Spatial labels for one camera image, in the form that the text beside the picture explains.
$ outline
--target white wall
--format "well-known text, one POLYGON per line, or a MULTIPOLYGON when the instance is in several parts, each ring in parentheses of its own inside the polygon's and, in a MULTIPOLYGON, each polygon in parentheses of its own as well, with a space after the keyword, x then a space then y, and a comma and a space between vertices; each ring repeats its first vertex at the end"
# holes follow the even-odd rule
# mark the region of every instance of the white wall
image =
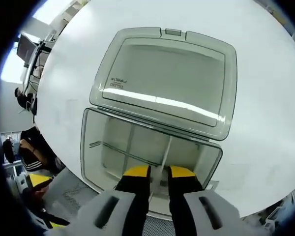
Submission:
POLYGON ((1 80, 0 83, 0 132, 22 131, 33 126, 33 115, 23 111, 14 96, 16 87, 21 84, 1 80))
POLYGON ((21 32, 28 33, 39 39, 44 39, 51 32, 51 30, 52 28, 48 24, 31 17, 22 27, 21 32))

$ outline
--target person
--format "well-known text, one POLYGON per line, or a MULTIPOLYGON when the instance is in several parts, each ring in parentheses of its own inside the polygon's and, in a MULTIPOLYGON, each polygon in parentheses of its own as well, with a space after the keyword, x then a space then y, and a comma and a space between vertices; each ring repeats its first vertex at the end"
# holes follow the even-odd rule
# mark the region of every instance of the person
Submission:
POLYGON ((14 96, 17 98, 17 101, 19 103, 19 105, 24 108, 25 110, 29 111, 31 104, 32 104, 32 100, 33 100, 33 94, 29 93, 27 96, 25 96, 21 90, 17 87, 14 90, 14 96))
POLYGON ((34 126, 29 130, 22 131, 21 141, 13 143, 6 139, 2 144, 3 153, 8 162, 13 163, 19 155, 24 168, 29 171, 48 170, 52 174, 58 174, 64 165, 50 146, 34 126))
MULTIPOLYGON (((48 192, 49 184, 53 181, 53 179, 49 179, 44 181, 33 188, 25 188, 21 193, 21 200, 24 206, 32 212, 37 217, 41 218, 44 222, 53 222, 57 225, 66 226, 69 224, 68 221, 56 217, 54 215, 50 215, 46 212, 45 209, 45 202, 44 202, 44 195, 48 192)), ((40 231, 46 231, 46 229, 41 228, 37 225, 40 231)))
POLYGON ((14 96, 17 98, 19 105, 27 111, 31 111, 33 115, 37 112, 37 98, 34 94, 29 93, 27 96, 24 95, 21 90, 17 87, 14 90, 14 96))

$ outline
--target cable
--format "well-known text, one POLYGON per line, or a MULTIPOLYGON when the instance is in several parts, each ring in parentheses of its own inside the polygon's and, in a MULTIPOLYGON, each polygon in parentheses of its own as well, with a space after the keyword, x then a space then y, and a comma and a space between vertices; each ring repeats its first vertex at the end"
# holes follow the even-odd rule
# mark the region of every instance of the cable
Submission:
POLYGON ((32 82, 29 81, 29 85, 32 87, 32 89, 37 93, 37 90, 33 87, 32 82))
POLYGON ((39 83, 37 83, 37 82, 31 81, 31 83, 33 83, 33 84, 39 86, 39 83))
POLYGON ((34 76, 36 79, 40 80, 40 78, 38 78, 37 76, 35 76, 35 75, 32 75, 32 76, 34 76))
POLYGON ((40 79, 41 78, 40 68, 38 68, 38 70, 39 70, 39 79, 40 79))
POLYGON ((41 53, 48 54, 48 55, 50 54, 50 53, 48 53, 48 52, 44 52, 44 51, 41 51, 41 53))

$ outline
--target person's leg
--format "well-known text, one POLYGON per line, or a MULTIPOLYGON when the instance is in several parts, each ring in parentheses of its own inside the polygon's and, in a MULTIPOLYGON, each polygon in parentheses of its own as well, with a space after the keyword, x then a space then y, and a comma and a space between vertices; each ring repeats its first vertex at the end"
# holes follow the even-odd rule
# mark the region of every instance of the person's leg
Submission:
POLYGON ((30 111, 34 116, 37 114, 37 97, 33 101, 33 106, 30 111))
POLYGON ((21 138, 22 136, 26 136, 26 140, 30 143, 30 145, 32 145, 36 150, 40 151, 40 153, 47 158, 47 166, 45 166, 47 170, 51 171, 53 174, 58 174, 61 171, 61 169, 57 168, 56 154, 50 148, 36 126, 29 130, 23 131, 21 138))
POLYGON ((141 236, 148 213, 148 198, 151 166, 137 166, 126 171, 115 190, 135 193, 127 213, 123 236, 141 236))
POLYGON ((64 163, 59 159, 59 157, 55 157, 55 164, 56 164, 56 168, 59 170, 59 171, 62 171, 64 168, 65 168, 65 165, 64 163))
POLYGON ((177 236, 196 236, 196 226, 185 193, 202 191, 196 175, 183 167, 170 166, 168 170, 168 192, 170 211, 177 236))

